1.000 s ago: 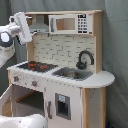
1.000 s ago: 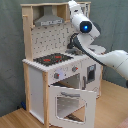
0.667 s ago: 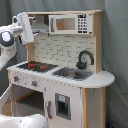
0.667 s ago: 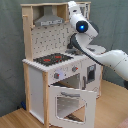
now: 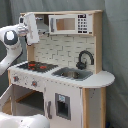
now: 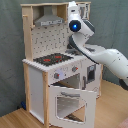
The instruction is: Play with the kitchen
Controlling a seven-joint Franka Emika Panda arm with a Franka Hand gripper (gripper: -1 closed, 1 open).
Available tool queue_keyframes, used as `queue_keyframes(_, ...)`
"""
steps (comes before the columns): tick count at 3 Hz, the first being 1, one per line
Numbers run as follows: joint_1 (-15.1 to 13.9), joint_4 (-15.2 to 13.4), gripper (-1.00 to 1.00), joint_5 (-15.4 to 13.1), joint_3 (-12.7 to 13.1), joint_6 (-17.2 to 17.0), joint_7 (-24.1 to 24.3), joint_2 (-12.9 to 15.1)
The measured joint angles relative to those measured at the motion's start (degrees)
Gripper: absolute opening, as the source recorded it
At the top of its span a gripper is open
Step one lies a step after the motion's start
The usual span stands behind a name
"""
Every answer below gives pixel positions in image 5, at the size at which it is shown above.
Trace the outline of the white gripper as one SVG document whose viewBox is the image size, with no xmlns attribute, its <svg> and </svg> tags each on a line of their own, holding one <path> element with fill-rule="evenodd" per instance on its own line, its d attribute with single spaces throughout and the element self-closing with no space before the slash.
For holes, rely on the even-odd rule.
<svg viewBox="0 0 128 128">
<path fill-rule="evenodd" d="M 33 13 L 26 13 L 24 16 L 19 17 L 18 30 L 20 36 L 26 37 L 28 45 L 39 42 L 36 18 Z"/>
</svg>

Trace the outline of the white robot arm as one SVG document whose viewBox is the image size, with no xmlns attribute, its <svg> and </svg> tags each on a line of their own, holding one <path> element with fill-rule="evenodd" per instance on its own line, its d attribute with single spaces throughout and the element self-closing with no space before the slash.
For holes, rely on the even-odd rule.
<svg viewBox="0 0 128 128">
<path fill-rule="evenodd" d="M 20 37 L 26 38 L 26 43 L 31 45 L 39 42 L 36 18 L 33 13 L 26 13 L 19 17 L 19 23 L 0 28 L 0 41 L 7 50 L 6 57 L 0 62 L 0 76 L 22 54 Z M 50 128 L 48 119 L 41 115 L 13 116 L 2 112 L 2 101 L 12 89 L 9 86 L 0 97 L 0 128 Z"/>
</svg>

